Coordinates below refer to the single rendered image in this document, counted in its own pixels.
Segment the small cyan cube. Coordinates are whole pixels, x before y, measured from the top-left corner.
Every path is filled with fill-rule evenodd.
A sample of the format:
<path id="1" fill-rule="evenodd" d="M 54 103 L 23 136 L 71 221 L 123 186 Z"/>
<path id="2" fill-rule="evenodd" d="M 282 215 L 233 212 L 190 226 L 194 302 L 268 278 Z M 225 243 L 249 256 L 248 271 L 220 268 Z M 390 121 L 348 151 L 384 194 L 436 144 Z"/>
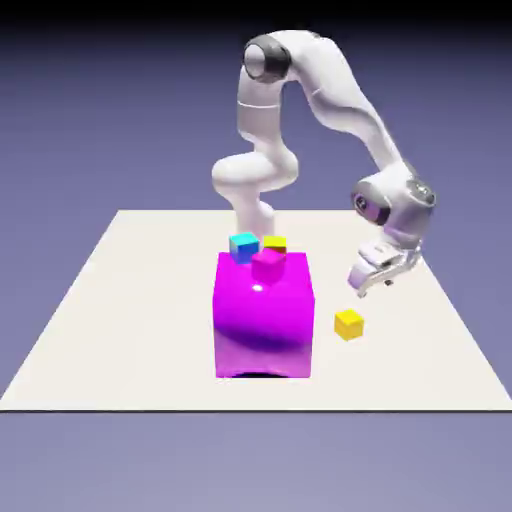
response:
<path id="1" fill-rule="evenodd" d="M 251 232 L 239 233 L 229 237 L 229 252 L 237 264 L 249 264 L 260 250 L 259 239 Z"/>

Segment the large magenta box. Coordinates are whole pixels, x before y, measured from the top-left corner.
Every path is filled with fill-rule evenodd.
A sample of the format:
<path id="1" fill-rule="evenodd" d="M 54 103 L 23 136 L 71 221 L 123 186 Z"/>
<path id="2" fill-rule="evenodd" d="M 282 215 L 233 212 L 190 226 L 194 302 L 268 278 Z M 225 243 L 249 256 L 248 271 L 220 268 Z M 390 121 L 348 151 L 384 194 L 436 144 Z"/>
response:
<path id="1" fill-rule="evenodd" d="M 283 255 L 280 275 L 261 279 L 268 255 L 257 255 L 257 270 L 218 254 L 212 298 L 214 360 L 218 378 L 268 374 L 311 375 L 315 295 L 304 252 Z"/>

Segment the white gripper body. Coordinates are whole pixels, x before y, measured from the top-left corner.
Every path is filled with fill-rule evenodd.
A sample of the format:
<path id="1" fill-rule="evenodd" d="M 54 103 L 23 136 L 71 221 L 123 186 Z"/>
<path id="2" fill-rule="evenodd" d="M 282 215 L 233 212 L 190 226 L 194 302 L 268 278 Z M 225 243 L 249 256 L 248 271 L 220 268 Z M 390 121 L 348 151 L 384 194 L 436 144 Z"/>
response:
<path id="1" fill-rule="evenodd" d="M 395 280 L 419 262 L 422 243 L 422 240 L 418 240 L 416 244 L 399 244 L 392 238 L 377 238 L 361 245 L 348 275 L 348 284 L 353 289 L 358 289 L 373 275 Z"/>

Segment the small magenta cube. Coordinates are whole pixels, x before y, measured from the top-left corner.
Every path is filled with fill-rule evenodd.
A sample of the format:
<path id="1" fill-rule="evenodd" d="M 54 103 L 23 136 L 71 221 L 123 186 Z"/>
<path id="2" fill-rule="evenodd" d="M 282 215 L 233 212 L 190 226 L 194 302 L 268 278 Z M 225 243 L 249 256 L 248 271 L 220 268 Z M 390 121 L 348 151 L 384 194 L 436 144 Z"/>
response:
<path id="1" fill-rule="evenodd" d="M 285 253 L 265 247 L 261 252 L 252 256 L 252 277 L 266 283 L 278 281 L 284 274 L 285 264 Z"/>

